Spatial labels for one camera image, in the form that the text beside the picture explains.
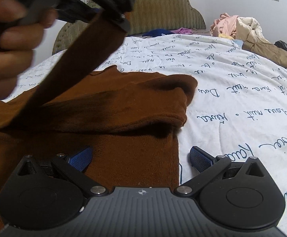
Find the human hand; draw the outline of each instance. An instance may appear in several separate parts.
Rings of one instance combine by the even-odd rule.
[[[0,22],[13,22],[26,16],[26,8],[17,0],[0,0]],[[6,98],[15,88],[17,76],[30,67],[33,51],[43,38],[43,29],[52,26],[58,13],[46,11],[39,23],[15,26],[0,36],[0,100]]]

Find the blue gripper pad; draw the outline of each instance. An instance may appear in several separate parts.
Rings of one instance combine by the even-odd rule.
[[[93,148],[88,146],[84,150],[70,156],[68,163],[75,169],[82,172],[91,163],[93,158]]]
[[[197,146],[193,146],[190,150],[190,161],[192,166],[195,167],[198,172],[202,173],[216,163],[216,158]]]

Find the metal screw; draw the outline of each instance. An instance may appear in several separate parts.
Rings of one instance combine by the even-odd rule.
[[[178,188],[176,188],[176,191],[179,192],[179,193],[182,193],[182,194],[189,194],[189,193],[191,193],[193,190],[192,190],[192,188],[189,187],[189,186],[181,185],[181,186],[179,186]]]
[[[90,191],[94,194],[102,194],[106,191],[106,189],[103,186],[96,185],[96,186],[93,186]]]

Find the green patterned headboard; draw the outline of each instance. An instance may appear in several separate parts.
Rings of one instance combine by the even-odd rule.
[[[130,25],[130,35],[158,28],[206,28],[202,15],[192,8],[189,0],[136,0],[130,14]],[[52,54],[67,49],[86,26],[87,24],[81,21],[66,23],[56,38]]]

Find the purple clothing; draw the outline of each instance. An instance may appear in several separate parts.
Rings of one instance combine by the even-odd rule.
[[[174,34],[185,34],[185,35],[193,35],[192,30],[188,28],[179,28],[177,30],[172,31]]]

